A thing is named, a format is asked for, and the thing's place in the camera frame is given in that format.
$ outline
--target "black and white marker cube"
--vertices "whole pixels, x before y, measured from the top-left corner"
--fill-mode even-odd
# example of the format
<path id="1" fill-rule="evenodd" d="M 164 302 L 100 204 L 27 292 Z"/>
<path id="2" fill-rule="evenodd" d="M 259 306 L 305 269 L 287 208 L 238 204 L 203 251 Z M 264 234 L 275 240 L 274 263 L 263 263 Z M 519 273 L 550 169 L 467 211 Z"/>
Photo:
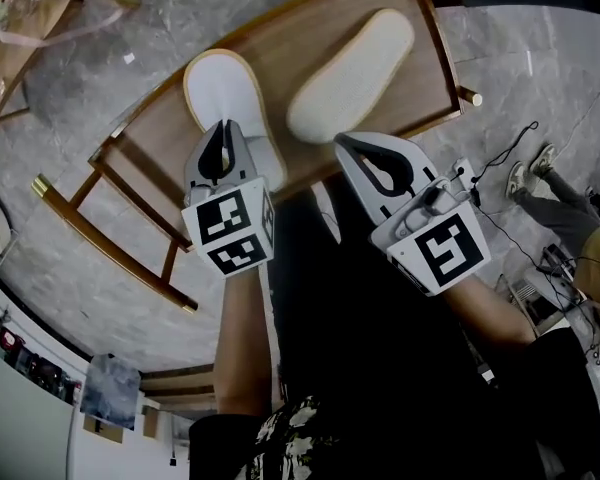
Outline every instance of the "black and white marker cube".
<path id="1" fill-rule="evenodd" d="M 468 201 L 387 249 L 389 261 L 423 293 L 437 295 L 491 260 Z"/>
<path id="2" fill-rule="evenodd" d="M 223 277 L 273 258 L 274 214 L 264 178 L 182 211 L 200 257 Z"/>

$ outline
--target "floor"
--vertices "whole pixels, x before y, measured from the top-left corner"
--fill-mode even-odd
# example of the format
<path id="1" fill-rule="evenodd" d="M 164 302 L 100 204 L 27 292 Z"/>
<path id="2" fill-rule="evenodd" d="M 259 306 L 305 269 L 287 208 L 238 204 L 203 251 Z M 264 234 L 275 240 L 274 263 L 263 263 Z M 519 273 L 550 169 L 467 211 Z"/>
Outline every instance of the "floor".
<path id="1" fill-rule="evenodd" d="M 47 49 L 27 76 L 33 114 L 0 126 L 0 200 L 20 233 L 0 274 L 85 351 L 112 352 L 143 371 L 212 362 L 223 283 L 194 254 L 179 253 L 174 283 L 200 309 L 195 315 L 178 310 L 62 223 L 39 202 L 31 181 L 42 172 L 71 195 L 89 174 L 87 158 L 143 94 L 218 37 L 284 1 L 142 0 L 112 27 Z M 76 21 L 102 12 L 87 8 Z M 600 190 L 600 78 L 556 50 L 547 9 L 450 8 L 439 17 L 460 82 L 479 91 L 484 104 L 416 140 L 440 172 L 459 156 L 478 169 L 537 119 L 538 130 L 480 186 L 484 210 L 537 257 L 551 235 L 504 199 L 504 180 L 514 161 L 553 141 L 565 177 L 578 189 Z M 166 239 L 108 185 L 100 182 L 83 210 L 159 272 Z M 494 257 L 482 277 L 492 284 L 501 272 L 515 279 L 526 258 L 484 217 L 480 221 Z"/>

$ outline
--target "gray pants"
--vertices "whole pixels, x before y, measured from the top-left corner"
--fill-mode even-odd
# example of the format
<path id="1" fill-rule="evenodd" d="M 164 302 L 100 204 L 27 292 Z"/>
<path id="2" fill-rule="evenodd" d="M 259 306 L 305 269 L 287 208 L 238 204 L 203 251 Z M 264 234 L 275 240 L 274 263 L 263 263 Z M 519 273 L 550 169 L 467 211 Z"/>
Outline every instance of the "gray pants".
<path id="1" fill-rule="evenodd" d="M 555 170 L 550 169 L 542 179 L 560 201 L 533 197 L 526 188 L 515 192 L 513 200 L 538 224 L 558 235 L 569 254 L 577 258 L 591 233 L 600 227 L 600 217 Z"/>

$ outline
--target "pink string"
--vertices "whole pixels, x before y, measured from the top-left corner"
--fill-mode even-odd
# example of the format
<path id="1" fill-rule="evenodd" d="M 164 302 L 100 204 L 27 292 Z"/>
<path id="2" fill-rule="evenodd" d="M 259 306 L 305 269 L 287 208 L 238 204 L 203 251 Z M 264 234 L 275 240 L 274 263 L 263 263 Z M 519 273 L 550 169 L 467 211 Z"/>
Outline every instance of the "pink string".
<path id="1" fill-rule="evenodd" d="M 36 39 L 34 37 L 25 36 L 22 34 L 15 34 L 13 32 L 6 32 L 4 30 L 0 30 L 0 41 L 8 44 L 17 44 L 20 46 L 30 46 L 32 48 L 44 48 L 46 46 L 51 46 L 53 44 L 62 43 L 63 41 L 68 41 L 70 39 L 83 36 L 85 34 L 90 34 L 91 32 L 95 32 L 103 27 L 111 25 L 113 22 L 120 19 L 120 17 L 125 13 L 125 9 L 118 8 L 111 16 L 106 18 L 105 20 L 95 23 L 93 25 L 86 25 L 84 27 L 79 27 L 74 30 L 69 30 L 67 32 L 63 32 L 62 34 L 58 34 L 50 39 Z"/>

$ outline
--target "person's arm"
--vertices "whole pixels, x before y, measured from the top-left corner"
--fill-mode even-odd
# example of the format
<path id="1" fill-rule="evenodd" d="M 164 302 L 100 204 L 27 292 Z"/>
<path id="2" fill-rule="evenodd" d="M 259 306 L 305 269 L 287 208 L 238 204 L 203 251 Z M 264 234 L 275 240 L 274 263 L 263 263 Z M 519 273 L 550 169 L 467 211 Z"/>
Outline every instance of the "person's arm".
<path id="1" fill-rule="evenodd" d="M 271 413 L 271 355 L 257 268 L 227 279 L 213 375 L 219 414 Z"/>
<path id="2" fill-rule="evenodd" d="M 452 286 L 442 296 L 463 327 L 490 352 L 517 352 L 535 340 L 525 316 L 476 276 Z"/>

